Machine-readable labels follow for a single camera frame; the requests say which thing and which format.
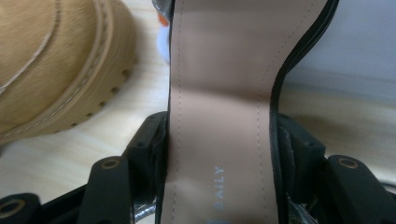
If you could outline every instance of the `brand logo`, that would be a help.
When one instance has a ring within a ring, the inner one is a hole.
[[[219,166],[215,166],[214,175],[215,201],[213,202],[213,208],[218,211],[224,211],[224,169]],[[206,224],[231,224],[231,222],[212,219],[208,220]]]

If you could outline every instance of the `white surface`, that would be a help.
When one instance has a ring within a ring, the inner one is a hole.
[[[340,1],[289,83],[396,100],[396,1]]]

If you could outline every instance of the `tan suede shoe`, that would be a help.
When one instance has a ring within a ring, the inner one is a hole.
[[[129,74],[134,43],[120,0],[1,0],[0,144],[92,116]]]

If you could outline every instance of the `stitching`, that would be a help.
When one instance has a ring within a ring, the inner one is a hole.
[[[181,33],[181,18],[183,17],[183,9],[184,9],[184,0],[181,2],[181,10],[180,10],[180,20],[178,24],[178,34],[177,34],[177,74],[178,74],[178,125],[177,125],[177,155],[176,155],[176,176],[175,176],[175,193],[174,193],[174,202],[173,202],[173,210],[172,210],[172,221],[175,222],[175,212],[176,212],[176,203],[177,203],[177,173],[178,173],[178,159],[179,159],[179,151],[180,151],[180,129],[181,129],[181,74],[180,74],[180,33]]]
[[[257,149],[258,149],[258,152],[259,152],[260,175],[262,177],[262,199],[264,201],[264,221],[265,222],[267,222],[268,213],[267,213],[267,201],[266,201],[265,187],[264,187],[264,176],[263,176],[263,173],[262,173],[262,146],[260,144],[260,112],[261,112],[260,99],[262,98],[261,92],[262,92],[262,88],[263,88],[263,84],[264,84],[265,78],[268,75],[269,69],[274,65],[275,59],[282,52],[282,50],[285,48],[285,45],[290,41],[291,37],[299,29],[300,25],[303,24],[303,22],[306,19],[307,15],[311,11],[313,5],[314,5],[314,1],[312,0],[310,6],[309,6],[308,10],[305,12],[303,18],[300,20],[300,22],[297,24],[297,26],[294,28],[294,30],[291,32],[291,34],[286,38],[286,40],[280,46],[279,50],[274,55],[273,60],[271,61],[271,63],[265,69],[265,72],[264,72],[264,74],[262,76],[262,81],[261,81],[261,84],[260,84],[259,92],[257,93],[257,118],[256,118],[256,122],[257,122]]]
[[[105,8],[105,4],[102,2],[100,4],[101,6],[101,10],[102,10],[102,16],[103,16],[103,20],[104,20],[104,25],[103,25],[103,35],[102,35],[102,39],[100,41],[101,45],[99,47],[98,52],[96,53],[95,59],[93,60],[93,63],[91,64],[91,67],[88,71],[88,73],[85,75],[85,77],[81,80],[81,82],[78,84],[77,88],[73,91],[73,93],[64,101],[63,104],[61,104],[58,109],[56,109],[54,112],[52,112],[49,116],[47,116],[46,118],[40,120],[39,122],[28,126],[24,129],[19,129],[18,131],[14,132],[14,133],[7,133],[7,134],[3,134],[0,135],[0,138],[4,138],[4,137],[8,137],[11,136],[13,134],[16,133],[21,133],[21,132],[25,132],[31,128],[34,128],[44,122],[46,122],[47,120],[51,119],[53,116],[55,116],[59,111],[61,111],[70,101],[73,100],[73,98],[81,91],[82,87],[87,83],[88,78],[92,75],[93,70],[95,68],[95,66],[98,64],[101,56],[102,56],[102,52],[104,50],[104,44],[105,44],[105,40],[106,40],[106,33],[107,33],[107,13],[106,13],[106,8]]]
[[[29,61],[8,81],[6,82],[3,86],[0,87],[0,96],[6,91],[6,89],[12,85],[34,62],[35,60],[43,54],[47,46],[49,45],[55,31],[58,28],[59,25],[59,20],[60,20],[60,2],[55,1],[54,3],[54,12],[52,16],[52,23],[50,26],[49,31],[47,34],[44,36],[43,41],[41,42],[40,46],[38,46],[38,49],[35,51],[33,56],[29,59]]]

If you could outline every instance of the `leather insole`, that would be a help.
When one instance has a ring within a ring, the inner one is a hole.
[[[270,100],[326,1],[176,0],[162,223],[277,223]]]

